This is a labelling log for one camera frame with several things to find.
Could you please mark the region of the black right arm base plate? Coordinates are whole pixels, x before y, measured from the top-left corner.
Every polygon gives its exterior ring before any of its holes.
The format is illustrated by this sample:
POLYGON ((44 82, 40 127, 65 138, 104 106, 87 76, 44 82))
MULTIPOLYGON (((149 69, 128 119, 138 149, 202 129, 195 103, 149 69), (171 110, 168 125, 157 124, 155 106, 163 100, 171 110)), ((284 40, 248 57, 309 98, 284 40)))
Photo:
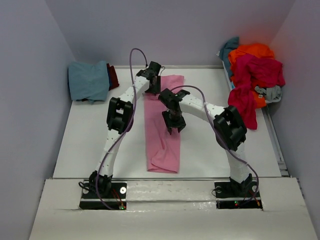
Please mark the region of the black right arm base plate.
POLYGON ((214 183, 211 194, 216 198, 218 210, 237 210, 237 209, 263 209, 260 192, 254 196, 257 182, 253 181, 249 187, 241 192, 231 189, 228 181, 218 181, 214 183))

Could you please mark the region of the pink t shirt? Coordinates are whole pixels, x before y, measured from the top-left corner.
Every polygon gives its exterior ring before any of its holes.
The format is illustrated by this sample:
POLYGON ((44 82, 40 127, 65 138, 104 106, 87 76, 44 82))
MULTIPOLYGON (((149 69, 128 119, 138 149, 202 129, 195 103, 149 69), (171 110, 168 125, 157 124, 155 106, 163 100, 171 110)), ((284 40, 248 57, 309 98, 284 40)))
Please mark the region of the pink t shirt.
POLYGON ((168 132, 162 116, 167 108, 158 97, 151 93, 143 97, 147 170, 177 174, 180 170, 181 136, 177 130, 168 132))

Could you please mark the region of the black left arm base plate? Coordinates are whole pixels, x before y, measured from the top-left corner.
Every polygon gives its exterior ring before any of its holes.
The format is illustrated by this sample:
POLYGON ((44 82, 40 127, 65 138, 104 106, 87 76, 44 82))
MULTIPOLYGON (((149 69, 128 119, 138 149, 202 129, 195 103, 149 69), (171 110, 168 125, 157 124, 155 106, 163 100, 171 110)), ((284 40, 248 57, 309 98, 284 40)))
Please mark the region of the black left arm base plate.
POLYGON ((106 191, 99 190, 97 196, 96 188, 88 181, 78 183, 81 188, 79 208, 82 210, 116 210, 125 211, 127 209, 127 182, 112 182, 106 191))

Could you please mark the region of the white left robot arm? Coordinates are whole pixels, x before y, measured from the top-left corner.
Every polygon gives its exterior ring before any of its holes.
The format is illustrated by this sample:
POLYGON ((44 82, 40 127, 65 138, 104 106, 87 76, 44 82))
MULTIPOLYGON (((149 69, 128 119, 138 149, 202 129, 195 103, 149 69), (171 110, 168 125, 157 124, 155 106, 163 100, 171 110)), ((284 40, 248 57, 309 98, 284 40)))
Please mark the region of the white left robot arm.
POLYGON ((115 160, 124 136, 133 126, 137 100, 143 93, 160 92, 161 67, 159 63, 151 61, 146 69, 140 70, 133 77, 131 86, 121 96, 112 97, 109 101, 105 146, 88 184, 98 198, 102 199, 110 194, 115 160))

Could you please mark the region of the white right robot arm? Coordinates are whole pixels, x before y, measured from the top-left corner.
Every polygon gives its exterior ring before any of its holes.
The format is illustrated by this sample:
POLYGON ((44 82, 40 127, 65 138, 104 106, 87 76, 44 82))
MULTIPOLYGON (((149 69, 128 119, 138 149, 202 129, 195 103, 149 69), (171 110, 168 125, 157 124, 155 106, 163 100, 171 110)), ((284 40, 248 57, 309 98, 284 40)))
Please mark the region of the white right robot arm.
POLYGON ((247 128, 237 108, 207 103, 184 89, 174 93, 166 88, 159 94, 158 100, 166 107, 162 117, 169 134, 174 129, 179 133, 186 127, 183 113, 198 117, 211 125, 217 143, 227 154, 230 168, 229 182, 221 192, 234 197, 244 196, 251 188, 253 177, 245 154, 247 128))

